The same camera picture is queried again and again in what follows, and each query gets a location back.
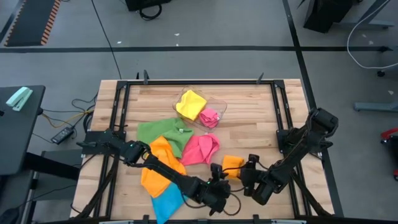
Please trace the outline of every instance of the wooden tabletop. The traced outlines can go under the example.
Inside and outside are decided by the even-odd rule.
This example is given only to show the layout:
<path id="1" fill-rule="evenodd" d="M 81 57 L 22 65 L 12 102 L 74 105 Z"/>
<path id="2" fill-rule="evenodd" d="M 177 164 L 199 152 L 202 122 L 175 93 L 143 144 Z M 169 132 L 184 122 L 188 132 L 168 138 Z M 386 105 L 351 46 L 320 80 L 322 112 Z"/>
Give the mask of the wooden tabletop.
<path id="1" fill-rule="evenodd" d="M 95 112 L 91 124 L 92 131 L 103 131 L 109 127 L 112 105 L 114 100 L 117 80 L 104 80 L 98 92 Z M 301 127 L 306 120 L 308 109 L 303 88 L 299 79 L 285 80 L 287 98 L 290 112 L 295 127 Z M 129 104 L 126 115 L 125 128 L 126 140 L 136 140 L 137 125 L 142 122 L 157 121 L 160 119 L 174 118 L 177 116 L 172 108 L 172 102 L 181 92 L 183 85 L 134 85 L 130 89 Z M 274 104 L 272 102 L 271 88 L 269 85 L 195 85 L 196 89 L 210 95 L 217 100 L 228 104 L 225 114 L 213 132 L 220 139 L 221 147 L 212 158 L 212 162 L 221 164 L 224 155 L 240 156 L 245 159 L 249 154 L 257 154 L 265 166 L 270 166 L 282 158 L 277 147 L 275 131 L 277 122 Z M 119 107 L 122 105 L 123 93 Z M 278 99 L 282 105 L 280 91 Z M 116 118 L 119 123 L 121 110 Z M 282 110 L 284 127 L 287 127 L 284 111 Z M 188 125 L 195 130 L 196 135 L 204 131 Z M 98 187 L 103 156 L 95 156 L 89 161 L 82 171 L 76 188 L 73 207 L 82 210 L 89 202 Z M 330 194 L 321 161 L 311 155 L 302 160 L 305 182 L 314 197 L 322 204 L 323 208 L 333 213 Z M 203 180 L 211 177 L 210 168 L 206 164 L 186 166 L 187 174 L 197 176 Z M 141 220 L 143 215 L 155 219 L 152 202 L 149 194 L 141 185 L 141 169 L 124 166 L 120 163 L 116 181 L 115 195 L 111 218 L 113 220 Z M 231 180 L 231 189 L 239 189 L 242 184 Z M 301 194 L 296 187 L 297 198 L 303 214 Z M 104 215 L 108 192 L 104 193 L 101 215 Z M 293 218 L 289 188 L 286 187 L 280 194 L 273 194 L 265 206 L 256 203 L 251 197 L 245 197 L 243 192 L 237 196 L 242 201 L 241 211 L 234 217 L 224 213 L 215 213 L 209 217 L 208 207 L 201 209 L 188 208 L 182 205 L 171 219 L 252 219 L 253 214 L 260 218 Z M 225 210 L 233 213 L 238 209 L 238 201 L 230 197 Z"/>

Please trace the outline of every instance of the white cable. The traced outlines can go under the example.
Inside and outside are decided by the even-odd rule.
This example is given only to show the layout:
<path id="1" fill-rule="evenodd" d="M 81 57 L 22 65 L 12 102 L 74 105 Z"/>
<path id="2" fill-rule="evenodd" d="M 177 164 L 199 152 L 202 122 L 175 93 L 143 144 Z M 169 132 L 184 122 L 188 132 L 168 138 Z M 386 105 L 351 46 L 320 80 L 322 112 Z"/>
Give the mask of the white cable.
<path id="1" fill-rule="evenodd" d="M 359 21 L 353 28 L 353 30 L 349 33 L 348 39 L 347 39 L 347 52 L 349 54 L 349 56 L 351 56 L 351 58 L 362 68 L 366 68 L 366 69 L 385 69 L 385 68 L 391 68 L 394 67 L 396 65 L 398 65 L 398 63 L 395 63 L 393 65 L 388 65 L 388 66 L 384 66 L 384 67 L 366 67 L 361 65 L 355 58 L 354 56 L 351 54 L 351 52 L 349 51 L 349 39 L 351 38 L 351 35 L 353 34 L 354 30 L 357 28 L 357 26 L 359 26 L 363 21 L 365 21 L 366 19 L 368 19 L 369 17 L 371 17 L 373 14 L 375 14 L 378 10 L 380 10 L 380 8 L 382 8 L 385 4 L 387 4 L 390 0 L 386 0 L 383 4 L 381 4 L 374 12 L 370 13 L 368 16 L 366 16 L 363 20 Z"/>

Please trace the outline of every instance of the orange cloth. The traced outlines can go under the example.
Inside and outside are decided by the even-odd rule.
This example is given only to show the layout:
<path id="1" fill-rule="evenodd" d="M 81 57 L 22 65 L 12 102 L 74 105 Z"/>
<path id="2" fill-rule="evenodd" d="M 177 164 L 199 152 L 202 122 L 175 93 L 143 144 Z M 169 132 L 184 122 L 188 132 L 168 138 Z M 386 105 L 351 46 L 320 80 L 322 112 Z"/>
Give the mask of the orange cloth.
<path id="1" fill-rule="evenodd" d="M 150 145 L 150 151 L 160 162 L 168 165 L 180 174 L 187 174 L 184 166 L 174 157 L 173 150 L 169 142 L 163 136 L 160 136 Z M 141 175 L 141 185 L 147 189 L 150 196 L 156 198 L 163 193 L 169 186 L 170 181 L 162 175 L 148 168 L 143 168 Z"/>
<path id="2" fill-rule="evenodd" d="M 229 156 L 225 155 L 223 159 L 223 170 L 227 168 L 237 168 L 244 165 L 244 159 L 237 156 Z M 239 174 L 241 173 L 241 169 L 230 169 L 225 171 L 228 174 L 227 177 L 232 179 L 237 179 Z"/>

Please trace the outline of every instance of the concrete floor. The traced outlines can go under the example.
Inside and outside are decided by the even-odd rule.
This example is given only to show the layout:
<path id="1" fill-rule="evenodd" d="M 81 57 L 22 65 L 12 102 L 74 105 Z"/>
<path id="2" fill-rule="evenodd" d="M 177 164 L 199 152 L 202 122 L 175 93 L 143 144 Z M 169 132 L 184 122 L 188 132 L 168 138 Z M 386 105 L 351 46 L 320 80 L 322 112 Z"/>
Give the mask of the concrete floor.
<path id="1" fill-rule="evenodd" d="M 94 2 L 113 47 L 293 46 L 284 5 L 279 0 L 173 0 L 164 5 L 159 19 L 150 22 L 128 12 L 121 1 Z M 289 0 L 301 46 L 345 46 L 349 30 L 334 26 L 329 33 L 319 34 L 304 29 L 307 5 L 297 9 L 299 2 Z M 367 0 L 355 6 L 344 20 L 358 20 L 372 3 Z M 16 4 L 17 0 L 0 2 L 0 27 Z M 398 1 L 391 1 L 377 19 L 398 24 L 397 8 Z M 398 27 L 359 30 L 351 44 L 397 45 L 397 34 Z M 33 48 L 107 46 L 91 1 L 71 0 L 62 2 L 48 44 Z M 374 66 L 396 63 L 398 58 L 395 52 L 353 54 L 361 63 Z M 294 51 L 116 52 L 115 56 L 126 79 L 135 78 L 143 69 L 151 79 L 256 78 L 262 72 L 264 78 L 302 77 Z M 329 152 L 344 215 L 398 220 L 398 183 L 392 178 L 397 166 L 379 143 L 381 132 L 397 126 L 397 116 L 355 112 L 352 108 L 355 101 L 398 100 L 397 72 L 379 78 L 374 70 L 357 66 L 346 52 L 304 52 L 303 56 L 317 105 L 340 119 L 340 127 L 331 139 L 335 145 Z M 0 68 L 0 86 L 45 85 L 42 107 L 49 110 L 70 110 L 72 99 L 91 99 L 100 80 L 119 78 L 110 52 L 2 53 Z M 66 119 L 69 114 L 51 115 Z M 38 118 L 34 133 L 49 139 L 55 132 L 46 120 Z M 32 137 L 29 151 L 40 154 L 43 150 L 75 149 L 75 142 L 83 138 L 82 126 L 78 127 L 76 139 L 59 146 Z M 34 220 L 64 220 L 70 202 L 40 202 Z"/>

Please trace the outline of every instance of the plastic container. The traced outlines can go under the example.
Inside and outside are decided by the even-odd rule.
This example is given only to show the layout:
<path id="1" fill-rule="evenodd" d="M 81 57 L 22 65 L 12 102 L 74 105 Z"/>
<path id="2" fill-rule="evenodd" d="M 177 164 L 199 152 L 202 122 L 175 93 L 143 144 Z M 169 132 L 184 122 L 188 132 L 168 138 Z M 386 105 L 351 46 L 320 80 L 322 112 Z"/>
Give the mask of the plastic container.
<path id="1" fill-rule="evenodd" d="M 224 101 L 216 100 L 213 97 L 202 93 L 201 91 L 195 89 L 193 86 L 190 86 L 190 85 L 189 86 L 185 86 L 182 89 L 181 93 L 178 94 L 178 96 L 176 97 L 175 101 L 173 102 L 173 109 L 175 110 L 175 112 L 177 112 L 179 117 L 184 119 L 184 121 L 186 121 L 186 122 L 188 122 L 190 124 L 193 124 L 196 127 L 200 128 L 201 130 L 204 130 L 204 131 L 206 131 L 208 133 L 213 132 L 213 130 L 217 127 L 218 124 L 214 128 L 209 128 L 209 127 L 205 126 L 202 123 L 199 115 L 196 117 L 195 120 L 191 120 L 190 118 L 185 117 L 184 115 L 180 114 L 177 111 L 177 103 L 181 102 L 182 96 L 189 90 L 193 91 L 194 93 L 196 93 L 197 95 L 201 96 L 203 99 L 205 99 L 207 101 L 206 105 L 203 107 L 203 109 L 201 111 L 209 108 L 209 109 L 213 109 L 213 110 L 215 110 L 217 112 L 217 115 L 219 117 L 218 124 L 221 122 L 221 120 L 223 118 L 223 115 L 224 115 L 224 113 L 226 111 L 226 108 L 227 108 L 227 104 Z"/>

